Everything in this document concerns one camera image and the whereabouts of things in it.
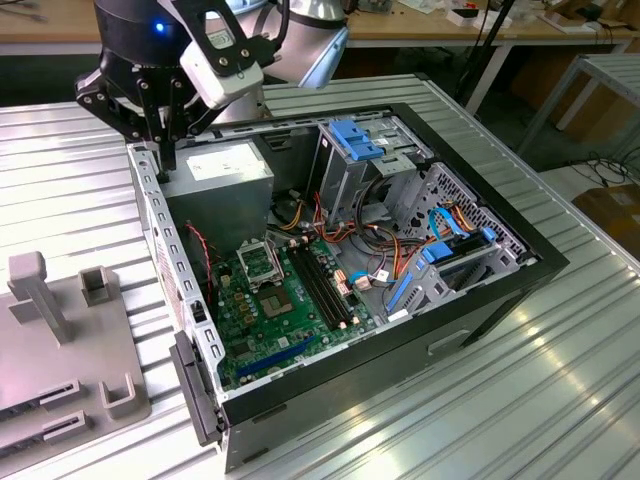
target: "chip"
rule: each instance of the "chip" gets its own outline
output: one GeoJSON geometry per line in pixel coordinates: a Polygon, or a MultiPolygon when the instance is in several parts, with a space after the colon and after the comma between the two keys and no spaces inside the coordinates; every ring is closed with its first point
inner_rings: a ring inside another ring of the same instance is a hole
{"type": "Polygon", "coordinates": [[[237,343],[236,345],[231,345],[231,353],[234,356],[239,357],[246,353],[251,352],[251,347],[247,342],[237,343]]]}
{"type": "Polygon", "coordinates": [[[256,295],[267,318],[274,318],[293,311],[293,304],[283,286],[261,290],[256,295]]]}

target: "red wire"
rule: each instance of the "red wire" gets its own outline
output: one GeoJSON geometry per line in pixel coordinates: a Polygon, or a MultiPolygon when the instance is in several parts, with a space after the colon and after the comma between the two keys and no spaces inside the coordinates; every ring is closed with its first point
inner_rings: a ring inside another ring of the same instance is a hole
{"type": "Polygon", "coordinates": [[[207,262],[207,302],[211,304],[211,260],[209,259],[209,250],[207,249],[207,240],[204,236],[194,227],[193,225],[187,223],[187,228],[193,232],[193,234],[198,237],[200,240],[200,245],[202,245],[202,250],[204,251],[204,258],[207,262]]]}

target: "blue latch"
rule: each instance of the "blue latch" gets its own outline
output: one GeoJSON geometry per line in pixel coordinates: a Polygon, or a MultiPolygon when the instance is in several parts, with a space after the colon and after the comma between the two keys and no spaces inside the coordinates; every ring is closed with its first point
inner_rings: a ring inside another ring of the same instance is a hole
{"type": "Polygon", "coordinates": [[[422,256],[429,263],[434,263],[441,258],[446,258],[451,255],[453,255],[453,251],[444,242],[427,245],[422,249],[422,256]]]}
{"type": "Polygon", "coordinates": [[[329,122],[329,129],[356,162],[384,155],[384,150],[376,147],[353,120],[329,122]]]}
{"type": "Polygon", "coordinates": [[[489,227],[482,227],[482,235],[484,235],[484,238],[486,238],[489,243],[495,242],[496,238],[498,238],[496,232],[489,227]]]}

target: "white sticker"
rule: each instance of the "white sticker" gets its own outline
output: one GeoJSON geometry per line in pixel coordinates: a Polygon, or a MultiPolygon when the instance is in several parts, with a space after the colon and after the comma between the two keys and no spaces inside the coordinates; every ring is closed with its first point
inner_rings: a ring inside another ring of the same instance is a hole
{"type": "Polygon", "coordinates": [[[265,166],[247,143],[232,145],[218,152],[193,155],[187,160],[187,165],[193,178],[198,181],[263,170],[265,166]]]}
{"type": "Polygon", "coordinates": [[[633,198],[626,193],[612,193],[611,198],[613,198],[618,205],[622,205],[623,207],[626,205],[633,205],[633,198]]]}
{"type": "Polygon", "coordinates": [[[406,308],[403,308],[402,310],[398,310],[393,315],[389,315],[389,318],[387,320],[389,320],[390,322],[393,322],[395,320],[400,320],[401,318],[406,317],[407,315],[409,315],[409,312],[407,312],[406,308]]]}
{"type": "Polygon", "coordinates": [[[387,278],[389,278],[389,272],[387,272],[386,270],[380,270],[376,275],[376,280],[380,282],[386,282],[387,278]]]}
{"type": "Polygon", "coordinates": [[[213,48],[216,48],[218,50],[222,50],[223,48],[233,45],[231,35],[229,35],[226,30],[218,30],[217,32],[207,33],[207,37],[209,37],[209,41],[211,42],[213,48]]]}

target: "aluminum extrusion table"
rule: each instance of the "aluminum extrusion table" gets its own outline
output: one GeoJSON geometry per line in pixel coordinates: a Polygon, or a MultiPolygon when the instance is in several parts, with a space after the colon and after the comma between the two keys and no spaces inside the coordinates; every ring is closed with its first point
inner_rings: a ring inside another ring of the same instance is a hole
{"type": "MultiPolygon", "coordinates": [[[[638,478],[638,263],[428,81],[277,86],[266,96],[277,115],[408,103],[571,264],[485,339],[230,478],[638,478]]],[[[114,268],[153,408],[17,477],[215,478],[220,457],[197,444],[170,363],[169,313],[120,137],[70,103],[0,110],[0,172],[0,258],[38,248],[52,278],[114,268]]]]}
{"type": "MultiPolygon", "coordinates": [[[[558,122],[558,128],[564,130],[576,113],[582,108],[589,96],[600,84],[609,87],[622,98],[640,108],[640,53],[626,53],[622,55],[578,55],[567,68],[567,71],[560,78],[554,89],[551,91],[542,107],[531,120],[525,131],[520,145],[518,145],[518,155],[526,152],[533,139],[540,132],[546,119],[551,115],[553,109],[562,96],[569,89],[579,73],[584,72],[591,77],[587,86],[582,90],[578,98],[569,107],[567,113],[558,122]]],[[[629,135],[620,142],[618,152],[620,153],[628,147],[638,136],[640,124],[632,128],[629,135]]]]}

